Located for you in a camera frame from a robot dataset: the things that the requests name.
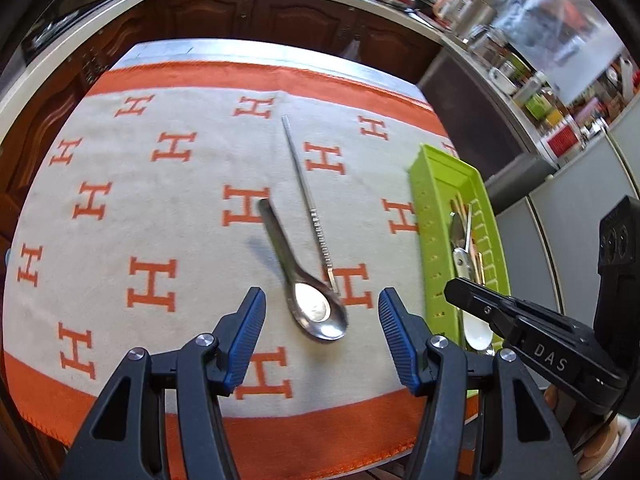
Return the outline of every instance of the orange and white blanket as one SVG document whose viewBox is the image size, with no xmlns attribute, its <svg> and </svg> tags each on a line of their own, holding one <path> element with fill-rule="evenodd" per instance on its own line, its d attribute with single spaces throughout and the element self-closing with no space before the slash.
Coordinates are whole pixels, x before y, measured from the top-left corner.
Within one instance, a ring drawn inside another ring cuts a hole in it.
<svg viewBox="0 0 640 480">
<path fill-rule="evenodd" d="M 280 117 L 294 141 L 350 317 L 322 345 L 290 318 L 255 201 L 270 197 L 302 266 L 320 261 Z M 180 348 L 250 286 L 267 317 L 244 384 L 222 399 L 240 476 L 336 476 L 405 452 L 423 400 L 400 385 L 377 296 L 422 313 L 407 169 L 452 150 L 424 103 L 332 76 L 228 62 L 105 73 L 53 143 L 20 216 L 4 294 L 10 391 L 72 443 L 127 350 Z M 184 478 L 175 397 L 172 476 Z"/>
</svg>

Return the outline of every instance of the wooden cabinet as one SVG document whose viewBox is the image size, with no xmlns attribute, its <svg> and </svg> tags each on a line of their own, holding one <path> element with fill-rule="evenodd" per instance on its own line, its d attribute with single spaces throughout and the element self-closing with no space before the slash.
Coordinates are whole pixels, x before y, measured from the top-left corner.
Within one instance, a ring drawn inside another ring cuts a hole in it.
<svg viewBox="0 0 640 480">
<path fill-rule="evenodd" d="M 108 23 L 94 36 L 98 61 L 107 68 L 138 43 L 163 38 L 156 6 L 145 0 Z"/>
<path fill-rule="evenodd" d="M 4 240 L 12 240 L 38 168 L 95 79 L 135 44 L 160 36 L 153 2 L 133 7 L 60 64 L 23 108 L 6 134 L 0 154 L 0 236 Z M 1 248 L 0 243 L 0 259 L 4 260 Z"/>
<path fill-rule="evenodd" d="M 327 0 L 255 0 L 251 39 L 339 55 L 356 10 Z"/>
<path fill-rule="evenodd" d="M 245 38 L 254 0 L 155 0 L 164 38 Z"/>
<path fill-rule="evenodd" d="M 440 50 L 439 44 L 402 25 L 327 0 L 145 0 L 63 62 L 7 133 L 0 154 L 4 243 L 13 238 L 20 209 L 51 143 L 95 79 L 135 44 L 167 38 L 242 38 L 335 56 L 358 39 L 362 64 L 414 83 Z"/>
<path fill-rule="evenodd" d="M 417 83 L 441 46 L 423 35 L 360 10 L 355 27 L 360 63 Z"/>
</svg>

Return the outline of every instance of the spoon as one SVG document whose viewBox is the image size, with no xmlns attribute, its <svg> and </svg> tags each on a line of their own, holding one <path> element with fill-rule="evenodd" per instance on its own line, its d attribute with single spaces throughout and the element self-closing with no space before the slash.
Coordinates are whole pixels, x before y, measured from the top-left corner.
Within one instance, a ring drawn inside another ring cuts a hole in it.
<svg viewBox="0 0 640 480">
<path fill-rule="evenodd" d="M 293 319 L 316 339 L 340 339 L 348 326 L 347 311 L 340 298 L 300 267 L 268 198 L 258 201 L 258 210 L 284 273 L 285 297 Z"/>
<path fill-rule="evenodd" d="M 449 238 L 453 245 L 453 264 L 456 274 L 460 278 L 471 278 L 472 261 L 468 252 L 471 247 L 471 206 L 466 218 L 466 230 L 462 223 L 462 218 L 457 212 L 451 213 L 451 224 L 449 227 Z M 494 333 L 487 322 L 478 319 L 476 316 L 462 311 L 462 330 L 466 342 L 476 351 L 486 351 L 491 346 Z"/>
</svg>

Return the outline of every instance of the countertop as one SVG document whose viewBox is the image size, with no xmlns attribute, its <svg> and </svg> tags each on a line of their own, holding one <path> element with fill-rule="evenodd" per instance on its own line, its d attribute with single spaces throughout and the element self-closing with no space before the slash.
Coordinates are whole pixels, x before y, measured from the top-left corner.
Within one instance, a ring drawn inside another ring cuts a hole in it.
<svg viewBox="0 0 640 480">
<path fill-rule="evenodd" d="M 139 4 L 143 0 L 110 0 L 108 3 L 95 9 L 83 18 L 79 23 L 73 26 L 60 38 L 57 38 L 49 47 L 47 47 L 36 59 L 30 63 L 24 73 L 15 81 L 8 89 L 0 101 L 0 142 L 4 139 L 7 131 L 15 121 L 16 117 L 24 107 L 24 105 L 33 96 L 35 91 L 44 83 L 46 78 L 59 66 L 76 48 L 82 45 L 93 34 L 98 32 L 102 27 L 114 20 L 117 16 L 126 12 L 133 6 Z M 373 0 L 332 0 L 347 6 L 356 7 L 358 9 L 372 12 L 382 18 L 391 20 L 403 27 L 409 28 L 430 40 L 442 44 L 446 50 L 454 57 L 458 58 L 463 64 L 473 67 L 474 62 L 465 50 L 461 49 L 457 44 L 448 38 L 446 34 L 433 27 L 425 20 L 420 19 L 414 14 L 407 14 L 399 10 L 392 9 L 389 6 L 380 4 Z M 484 79 L 484 90 L 495 94 L 495 99 L 502 102 L 503 110 L 507 111 L 508 120 L 513 121 L 516 126 L 520 127 L 520 131 L 528 131 L 531 126 L 529 121 L 524 117 L 518 117 L 517 112 L 509 110 L 513 108 L 509 98 L 503 96 L 487 79 L 486 73 L 478 72 Z"/>
</svg>

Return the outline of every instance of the green cutlery tray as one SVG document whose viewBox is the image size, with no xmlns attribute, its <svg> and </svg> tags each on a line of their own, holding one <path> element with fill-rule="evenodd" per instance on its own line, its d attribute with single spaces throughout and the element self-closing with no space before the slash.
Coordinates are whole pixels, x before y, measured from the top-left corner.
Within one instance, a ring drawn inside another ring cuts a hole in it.
<svg viewBox="0 0 640 480">
<path fill-rule="evenodd" d="M 460 345 L 458 310 L 444 298 L 444 286 L 456 277 L 449 241 L 450 200 L 459 193 L 472 205 L 473 240 L 482 253 L 486 286 L 508 296 L 511 289 L 494 212 L 478 170 L 432 146 L 420 148 L 409 180 L 420 235 L 425 320 L 431 332 Z"/>
</svg>

